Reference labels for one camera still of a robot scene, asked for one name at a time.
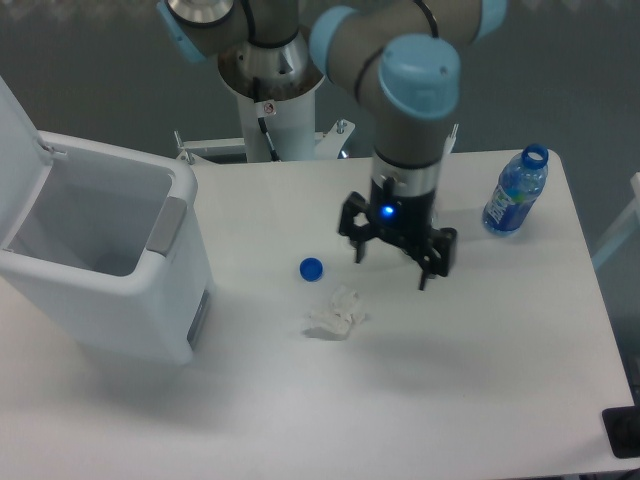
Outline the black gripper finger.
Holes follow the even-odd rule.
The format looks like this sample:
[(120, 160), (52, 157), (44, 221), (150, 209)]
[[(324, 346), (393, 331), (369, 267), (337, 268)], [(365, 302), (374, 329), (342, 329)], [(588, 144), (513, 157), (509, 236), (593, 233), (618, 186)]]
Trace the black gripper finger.
[(451, 227), (430, 227), (419, 238), (405, 240), (401, 250), (421, 269), (418, 289), (423, 291), (427, 281), (434, 277), (447, 277), (457, 252), (458, 231)]
[[(356, 218), (363, 214), (366, 222), (358, 225)], [(366, 243), (378, 235), (375, 224), (369, 221), (369, 204), (365, 198), (353, 191), (342, 205), (338, 234), (349, 239), (350, 245), (355, 249), (354, 262), (360, 263), (366, 254)]]

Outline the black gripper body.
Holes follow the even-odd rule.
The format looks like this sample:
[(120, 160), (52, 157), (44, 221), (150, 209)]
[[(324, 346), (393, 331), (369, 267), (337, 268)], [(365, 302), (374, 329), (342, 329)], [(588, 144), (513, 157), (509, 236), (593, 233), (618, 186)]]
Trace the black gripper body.
[(431, 233), (435, 191), (414, 197), (385, 197), (383, 188), (371, 181), (367, 219), (376, 235), (387, 243), (423, 247)]

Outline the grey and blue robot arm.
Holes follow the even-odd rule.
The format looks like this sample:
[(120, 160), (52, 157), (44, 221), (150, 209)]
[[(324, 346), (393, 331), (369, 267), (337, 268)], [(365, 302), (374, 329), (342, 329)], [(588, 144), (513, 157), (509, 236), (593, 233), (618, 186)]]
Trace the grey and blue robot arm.
[(345, 200), (338, 231), (357, 258), (372, 239), (413, 259), (423, 279), (447, 276), (457, 233), (432, 211), (445, 138), (459, 99), (457, 47), (496, 30), (503, 1), (395, 1), (370, 13), (334, 6), (310, 29), (295, 1), (161, 1), (192, 62), (215, 58), (235, 95), (251, 162), (315, 153), (315, 92), (330, 82), (375, 122), (368, 196)]

